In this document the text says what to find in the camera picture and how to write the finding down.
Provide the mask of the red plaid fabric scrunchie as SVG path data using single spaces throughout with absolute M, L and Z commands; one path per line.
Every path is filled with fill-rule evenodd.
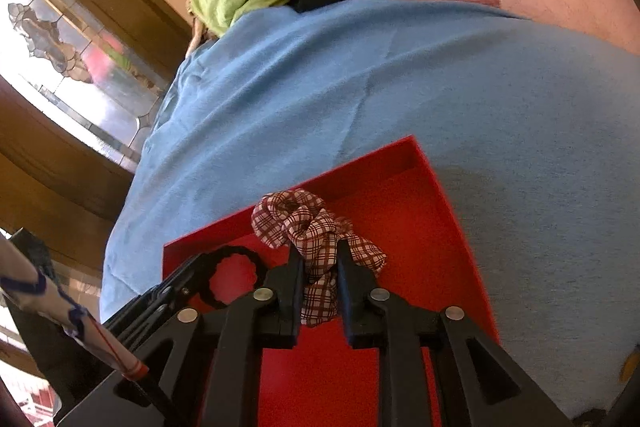
M 322 198 L 302 188 L 262 196 L 250 218 L 255 235 L 272 249 L 295 247 L 304 260 L 300 321 L 318 326 L 337 316 L 338 242 L 347 242 L 356 265 L 378 274 L 386 254 L 354 233 L 350 221 L 326 208 Z

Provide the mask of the light blue bed sheet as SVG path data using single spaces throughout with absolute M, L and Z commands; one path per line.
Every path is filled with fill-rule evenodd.
M 108 239 L 100 313 L 163 247 L 403 136 L 480 262 L 506 350 L 568 415 L 639 339 L 639 59 L 479 4 L 243 16 L 179 67 Z

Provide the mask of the stained glass wooden door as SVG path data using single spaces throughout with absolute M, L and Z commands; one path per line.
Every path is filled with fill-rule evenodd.
M 186 0 L 1 0 L 1 224 L 99 272 L 190 39 Z

